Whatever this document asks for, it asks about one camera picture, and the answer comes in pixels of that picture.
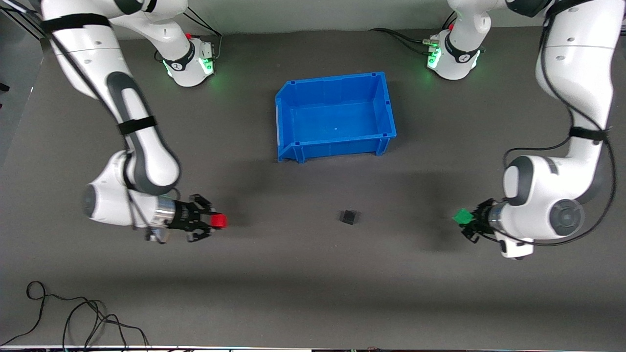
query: blue bin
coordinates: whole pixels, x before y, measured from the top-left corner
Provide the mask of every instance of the blue bin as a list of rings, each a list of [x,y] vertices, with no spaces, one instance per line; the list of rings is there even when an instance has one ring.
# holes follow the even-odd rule
[[[276,94],[278,161],[382,155],[396,136],[383,72],[287,82]]]

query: green block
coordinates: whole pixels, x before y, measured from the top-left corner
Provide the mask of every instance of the green block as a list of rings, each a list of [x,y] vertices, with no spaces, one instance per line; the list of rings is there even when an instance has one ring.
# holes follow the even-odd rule
[[[453,216],[452,219],[454,219],[454,221],[456,221],[456,223],[459,225],[467,225],[472,220],[474,220],[474,216],[471,214],[471,212],[468,212],[467,209],[463,208],[459,210],[459,212],[456,213],[456,215]]]

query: gray table surface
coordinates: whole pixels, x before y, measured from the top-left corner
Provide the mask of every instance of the gray table surface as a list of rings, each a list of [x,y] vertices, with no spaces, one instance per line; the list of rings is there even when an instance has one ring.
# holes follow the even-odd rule
[[[502,196],[506,149],[567,134],[564,108],[535,82],[539,35],[492,30],[479,65],[454,82],[382,33],[233,35],[217,74],[195,88],[174,84],[149,42],[122,42],[183,164],[180,190],[205,195],[232,223],[196,244],[178,234],[165,246],[82,214],[83,186],[120,136],[47,51],[0,178],[2,340],[34,322],[38,304],[24,288],[38,279],[61,295],[102,299],[153,344],[625,350],[623,178],[594,235],[521,262],[491,242],[469,243],[449,219]],[[387,75],[398,129],[387,154],[277,163],[277,90],[368,71]],[[625,73],[616,55],[622,174]],[[587,206],[590,217],[605,195]],[[339,222],[344,209],[360,222]],[[60,343],[72,306],[50,301],[39,329],[15,343]],[[72,341],[91,322],[78,314]],[[99,343],[118,344],[114,329]]]

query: small black block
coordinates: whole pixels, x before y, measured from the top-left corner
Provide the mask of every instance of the small black block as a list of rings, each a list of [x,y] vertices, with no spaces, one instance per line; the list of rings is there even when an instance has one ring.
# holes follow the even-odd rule
[[[356,212],[353,210],[346,210],[341,216],[341,222],[345,222],[348,225],[354,225],[356,221]]]

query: gray floor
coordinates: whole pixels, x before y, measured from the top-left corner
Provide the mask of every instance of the gray floor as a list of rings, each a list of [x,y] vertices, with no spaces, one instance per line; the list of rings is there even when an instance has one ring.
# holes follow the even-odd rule
[[[41,58],[39,40],[0,13],[0,82],[11,87],[7,93],[0,92],[0,165],[18,129]]]
[[[58,294],[104,300],[153,344],[623,351],[623,178],[597,233],[521,262],[490,242],[472,245],[449,219],[502,196],[507,148],[567,133],[565,110],[535,83],[539,35],[494,29],[475,71],[457,82],[381,33],[229,36],[217,75],[191,89],[152,61],[148,42],[124,42],[184,165],[181,191],[206,195],[232,221],[202,242],[180,234],[165,246],[82,215],[83,186],[120,137],[46,53],[0,178],[0,336],[33,323],[37,304],[24,288],[38,279]],[[613,68],[623,175],[622,56]],[[282,84],[368,71],[389,81],[398,137],[387,154],[277,163]],[[602,201],[587,207],[590,217]],[[337,221],[343,209],[360,211],[360,223]],[[16,342],[59,343],[71,307],[50,302],[37,332]],[[76,317],[76,342],[87,322]],[[100,343],[118,343],[114,331]]]

